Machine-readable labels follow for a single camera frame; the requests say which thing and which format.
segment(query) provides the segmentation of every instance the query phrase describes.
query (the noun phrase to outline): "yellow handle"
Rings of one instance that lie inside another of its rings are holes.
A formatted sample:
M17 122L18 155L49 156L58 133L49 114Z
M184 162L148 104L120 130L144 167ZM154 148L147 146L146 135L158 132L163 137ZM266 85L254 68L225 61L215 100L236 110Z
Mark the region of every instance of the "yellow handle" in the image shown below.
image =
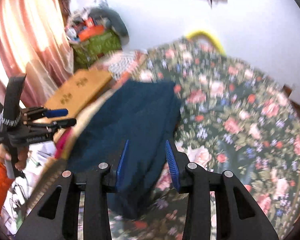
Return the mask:
M207 31L204 31L204 30L197 30L194 32L190 32L188 35L186 35L186 38L191 40L196 36L205 36L206 38L209 39L209 41L212 43L212 45L217 49L217 51L221 55L223 55L223 56L226 55L220 41L216 37L214 37L211 33L208 33Z

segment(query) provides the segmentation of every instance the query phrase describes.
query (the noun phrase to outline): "dark blue towel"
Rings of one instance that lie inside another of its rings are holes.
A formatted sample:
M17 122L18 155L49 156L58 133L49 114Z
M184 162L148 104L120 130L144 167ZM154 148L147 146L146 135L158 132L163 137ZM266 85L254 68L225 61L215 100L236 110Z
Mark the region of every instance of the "dark blue towel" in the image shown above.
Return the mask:
M82 172L107 162L122 140L129 140L119 193L108 194L108 207L130 219L139 217L166 161L164 140L179 121L180 100L173 82L126 82L109 98L77 139L69 169Z

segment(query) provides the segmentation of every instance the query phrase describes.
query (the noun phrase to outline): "metal screw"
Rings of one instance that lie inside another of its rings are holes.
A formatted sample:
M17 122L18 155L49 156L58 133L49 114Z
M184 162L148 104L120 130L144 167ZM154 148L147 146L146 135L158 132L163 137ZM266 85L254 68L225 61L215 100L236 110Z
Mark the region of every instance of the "metal screw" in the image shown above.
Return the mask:
M100 163L98 167L103 170L108 167L108 163Z
M71 171L64 171L63 173L62 173L62 177L64 177L64 178L67 178L67 177L69 177L71 175Z
M233 173L231 171L225 171L225 176L231 178L233 176Z
M188 168L191 170L194 170L197 167L197 164L195 163L188 163Z

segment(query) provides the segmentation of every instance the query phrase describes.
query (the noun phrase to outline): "floral blanket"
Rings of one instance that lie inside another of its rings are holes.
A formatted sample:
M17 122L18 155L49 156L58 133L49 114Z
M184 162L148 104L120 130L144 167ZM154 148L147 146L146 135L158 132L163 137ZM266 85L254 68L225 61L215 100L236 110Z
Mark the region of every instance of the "floral blanket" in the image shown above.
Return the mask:
M260 70L186 39L149 51L133 78L176 83L183 101L178 150L208 171L231 170L283 239L300 214L300 121L281 88ZM214 192L210 195L215 240ZM154 196L139 220L109 211L113 239L182 239L187 194L173 189L167 165ZM79 229L82 239L82 216Z

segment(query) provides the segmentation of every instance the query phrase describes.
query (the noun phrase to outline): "cardboard box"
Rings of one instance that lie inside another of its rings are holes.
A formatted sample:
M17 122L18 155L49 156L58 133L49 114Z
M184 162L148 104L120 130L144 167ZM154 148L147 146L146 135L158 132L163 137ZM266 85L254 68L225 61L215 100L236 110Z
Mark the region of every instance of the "cardboard box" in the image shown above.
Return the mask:
M75 118L97 94L107 87L111 79L111 73L108 71L79 69L62 84L44 106L52 110L66 108L69 113L63 118Z

